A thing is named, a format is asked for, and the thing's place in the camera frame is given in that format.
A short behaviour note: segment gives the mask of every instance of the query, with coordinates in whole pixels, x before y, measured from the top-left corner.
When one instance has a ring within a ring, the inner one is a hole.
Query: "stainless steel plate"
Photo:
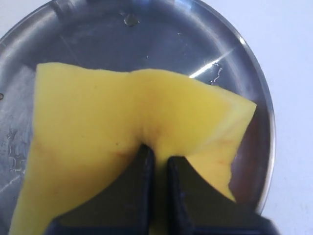
[[[274,163],[273,107],[262,70],[234,27],[199,0],[54,0],[0,41],[0,234],[22,183],[35,66],[44,62],[171,70],[256,102],[230,187],[239,203],[262,210]]]

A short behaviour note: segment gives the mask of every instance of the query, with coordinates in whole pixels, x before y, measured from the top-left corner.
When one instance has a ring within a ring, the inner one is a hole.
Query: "wet metal surface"
[[[130,15],[140,23],[127,26]],[[9,227],[22,184],[32,138],[35,67],[45,62],[171,70],[253,100],[258,107],[232,164],[230,187],[239,203],[262,210],[274,163],[273,107],[259,64],[231,24],[198,0],[54,0],[0,40],[0,93],[5,95],[0,101],[0,232]]]

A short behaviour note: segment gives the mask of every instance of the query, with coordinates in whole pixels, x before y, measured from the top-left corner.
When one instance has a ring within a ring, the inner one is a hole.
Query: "white background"
[[[0,0],[0,37],[45,0]],[[276,165],[263,212],[282,235],[313,235],[313,1],[205,0],[242,34],[276,114]]]

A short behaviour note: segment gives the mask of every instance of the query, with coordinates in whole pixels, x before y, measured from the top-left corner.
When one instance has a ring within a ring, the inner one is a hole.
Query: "metal plate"
[[[0,234],[22,183],[35,66],[44,62],[171,70],[256,102],[230,187],[239,203],[261,212],[274,163],[273,107],[262,70],[234,27],[199,0],[54,0],[0,41]]]

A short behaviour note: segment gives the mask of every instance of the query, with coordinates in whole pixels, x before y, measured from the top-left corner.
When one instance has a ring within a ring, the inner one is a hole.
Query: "black plastic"
[[[83,205],[55,218],[45,235],[147,235],[153,175],[153,153],[141,146],[116,181]]]
[[[208,184],[185,157],[168,161],[170,235],[279,235],[272,223]]]

